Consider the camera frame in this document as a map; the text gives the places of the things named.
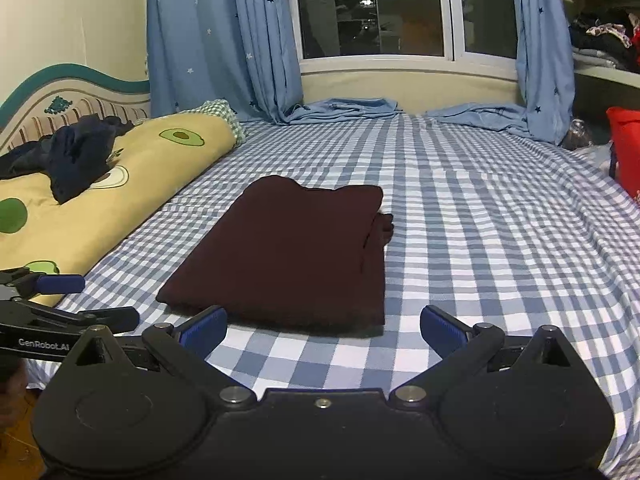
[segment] glass pane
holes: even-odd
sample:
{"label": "glass pane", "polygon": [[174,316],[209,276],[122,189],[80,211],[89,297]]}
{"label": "glass pane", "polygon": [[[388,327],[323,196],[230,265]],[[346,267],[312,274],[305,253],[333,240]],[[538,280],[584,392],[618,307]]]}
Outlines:
{"label": "glass pane", "polygon": [[467,52],[515,59],[518,46],[513,0],[462,0]]}
{"label": "glass pane", "polygon": [[305,59],[444,56],[440,0],[299,0]]}

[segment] wall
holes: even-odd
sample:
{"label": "wall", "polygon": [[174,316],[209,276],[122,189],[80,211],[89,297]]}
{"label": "wall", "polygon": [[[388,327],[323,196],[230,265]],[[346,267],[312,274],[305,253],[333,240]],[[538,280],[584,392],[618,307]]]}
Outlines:
{"label": "wall", "polygon": [[405,112],[420,114],[468,102],[518,102],[513,81],[455,73],[401,70],[324,72],[302,76],[305,101],[329,97],[387,97]]}
{"label": "wall", "polygon": [[0,0],[0,104],[57,63],[148,79],[145,0]]}

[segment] window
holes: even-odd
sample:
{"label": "window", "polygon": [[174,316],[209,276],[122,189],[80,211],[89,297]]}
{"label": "window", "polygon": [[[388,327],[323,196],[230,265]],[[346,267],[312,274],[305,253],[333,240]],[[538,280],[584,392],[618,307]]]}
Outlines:
{"label": "window", "polygon": [[301,60],[386,54],[514,68],[513,0],[292,0],[292,15]]}
{"label": "window", "polygon": [[466,52],[515,59],[518,45],[513,0],[462,0]]}
{"label": "window", "polygon": [[298,0],[303,57],[444,56],[440,0]]}

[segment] avocado print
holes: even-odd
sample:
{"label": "avocado print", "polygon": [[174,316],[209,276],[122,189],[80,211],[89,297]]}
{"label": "avocado print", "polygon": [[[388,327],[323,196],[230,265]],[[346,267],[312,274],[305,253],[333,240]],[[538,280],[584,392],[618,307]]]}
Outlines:
{"label": "avocado print", "polygon": [[0,200],[0,233],[17,233],[27,223],[27,206],[18,198]]}
{"label": "avocado print", "polygon": [[129,171],[124,166],[114,166],[101,176],[89,189],[109,189],[111,187],[124,186],[129,180]]}
{"label": "avocado print", "polygon": [[36,260],[25,265],[32,272],[44,272],[46,274],[60,274],[60,269],[51,260]]}
{"label": "avocado print", "polygon": [[204,139],[190,132],[189,130],[185,130],[184,128],[171,128],[170,130],[165,130],[160,133],[160,137],[163,137],[167,140],[172,140],[173,142],[177,142],[178,144],[184,144],[185,146],[203,146]]}

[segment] red object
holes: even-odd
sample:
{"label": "red object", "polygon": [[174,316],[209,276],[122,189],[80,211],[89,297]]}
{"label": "red object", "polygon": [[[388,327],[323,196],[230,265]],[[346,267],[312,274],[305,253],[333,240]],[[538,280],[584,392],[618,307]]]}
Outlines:
{"label": "red object", "polygon": [[618,181],[640,204],[640,111],[614,106],[607,117],[618,157]]}

